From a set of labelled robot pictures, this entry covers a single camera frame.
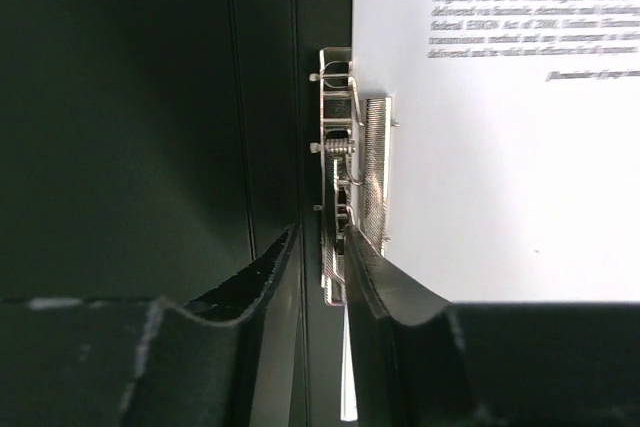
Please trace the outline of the red and black file folder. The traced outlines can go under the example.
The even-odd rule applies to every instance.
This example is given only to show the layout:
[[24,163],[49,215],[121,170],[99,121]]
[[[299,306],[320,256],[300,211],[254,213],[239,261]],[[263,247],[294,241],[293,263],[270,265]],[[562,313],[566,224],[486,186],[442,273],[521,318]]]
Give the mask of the red and black file folder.
[[318,70],[352,0],[1,0],[1,303],[216,288],[298,229],[289,422],[340,424]]

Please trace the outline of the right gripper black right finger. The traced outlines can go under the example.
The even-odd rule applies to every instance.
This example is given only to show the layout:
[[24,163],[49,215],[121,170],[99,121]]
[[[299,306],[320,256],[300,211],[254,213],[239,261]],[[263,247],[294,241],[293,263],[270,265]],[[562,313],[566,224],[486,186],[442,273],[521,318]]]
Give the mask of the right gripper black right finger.
[[452,303],[346,231],[363,426],[635,426],[635,303]]

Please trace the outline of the printed text paper sheet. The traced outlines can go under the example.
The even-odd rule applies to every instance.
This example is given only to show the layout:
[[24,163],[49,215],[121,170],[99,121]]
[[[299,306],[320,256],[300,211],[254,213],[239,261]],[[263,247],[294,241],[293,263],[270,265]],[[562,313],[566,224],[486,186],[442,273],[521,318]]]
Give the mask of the printed text paper sheet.
[[639,0],[353,0],[358,230],[452,303],[639,307]]

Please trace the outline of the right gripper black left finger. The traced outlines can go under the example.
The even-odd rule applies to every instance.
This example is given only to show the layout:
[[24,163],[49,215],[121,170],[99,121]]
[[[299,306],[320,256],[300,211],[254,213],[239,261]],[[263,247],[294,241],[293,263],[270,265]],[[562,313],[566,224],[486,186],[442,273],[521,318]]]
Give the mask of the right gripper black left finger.
[[165,298],[5,299],[5,426],[285,426],[300,266],[287,227],[185,305]]

